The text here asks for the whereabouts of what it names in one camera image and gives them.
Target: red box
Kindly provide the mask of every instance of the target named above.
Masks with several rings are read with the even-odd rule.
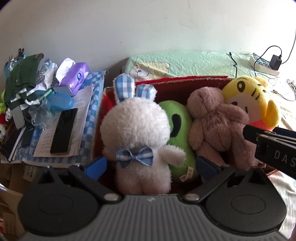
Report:
[[[177,77],[177,78],[162,78],[156,81],[141,81],[136,82],[136,85],[149,83],[152,84],[156,90],[156,98],[155,102],[160,103],[165,100],[174,100],[183,105],[187,104],[187,99],[190,94],[201,87],[210,86],[210,87],[217,87],[223,89],[232,79],[228,78],[227,76],[190,76],[190,77]],[[99,111],[99,118],[97,123],[97,133],[93,148],[93,156],[98,157],[102,155],[103,151],[103,142],[101,139],[100,129],[102,120],[104,119],[105,115],[108,113],[112,107],[115,106],[115,99],[114,99],[114,92],[113,87],[107,87],[104,89],[101,107]],[[267,175],[271,175],[274,172],[274,169],[271,168],[268,170]],[[108,188],[114,190],[115,183],[114,178],[110,178],[115,174],[114,168],[111,168],[110,164],[108,164],[108,168],[105,174],[102,175],[100,178],[100,182],[107,186]],[[187,186],[183,186],[180,190],[180,187],[175,188],[172,184],[172,193],[186,193],[193,188],[195,188],[198,184],[193,182],[192,184],[187,184]]]

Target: power strip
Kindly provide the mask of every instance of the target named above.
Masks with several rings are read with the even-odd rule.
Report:
[[[259,59],[259,56],[251,56],[250,57],[250,60],[249,60],[249,65],[250,67],[253,69],[253,66],[254,66],[254,63],[255,61]],[[269,61],[261,58],[259,59],[256,64],[255,64],[255,71],[258,71],[258,72],[263,72],[263,73],[266,73],[266,74],[271,74],[271,75],[274,75],[274,76],[279,76],[279,72],[276,71],[276,70],[273,70],[271,69],[271,67],[269,66]]]

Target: screw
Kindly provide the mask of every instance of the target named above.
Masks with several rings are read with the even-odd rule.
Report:
[[[107,193],[104,195],[104,199],[107,201],[117,201],[119,199],[119,196],[116,193]]]
[[[187,201],[197,201],[200,197],[195,193],[188,193],[184,196],[184,199]]]

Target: black cable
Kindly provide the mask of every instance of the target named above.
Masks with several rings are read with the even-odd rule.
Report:
[[[271,47],[278,47],[278,48],[281,50],[281,48],[280,48],[279,46],[277,46],[277,45],[272,45],[272,46],[268,47],[267,50],[269,50]],[[255,71],[255,64],[257,63],[257,61],[258,61],[259,59],[261,59],[261,57],[262,57],[263,55],[261,55],[261,56],[255,61],[254,66],[253,66],[254,71]]]
[[[235,60],[232,57],[231,52],[229,52],[230,58],[233,60],[233,62],[235,62]],[[237,78],[237,62],[235,62],[235,64],[233,65],[233,67],[235,67],[236,71],[235,71],[235,78]]]
[[[287,58],[287,60],[286,60],[285,62],[281,63],[281,65],[284,64],[284,63],[286,63],[286,62],[289,60],[289,58],[290,58],[290,56],[291,56],[291,53],[292,53],[292,51],[293,51],[294,45],[295,45],[295,41],[296,41],[296,32],[295,32],[294,43],[293,43],[293,46],[292,46],[291,52],[290,52],[290,54],[289,54],[289,57]]]

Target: green jacket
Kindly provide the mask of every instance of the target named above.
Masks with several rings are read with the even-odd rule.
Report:
[[[15,107],[24,104],[24,100],[30,102],[37,99],[34,92],[29,95],[27,93],[36,87],[37,68],[43,57],[43,53],[28,56],[10,72],[6,81],[4,95],[4,102],[7,108],[13,110]]]

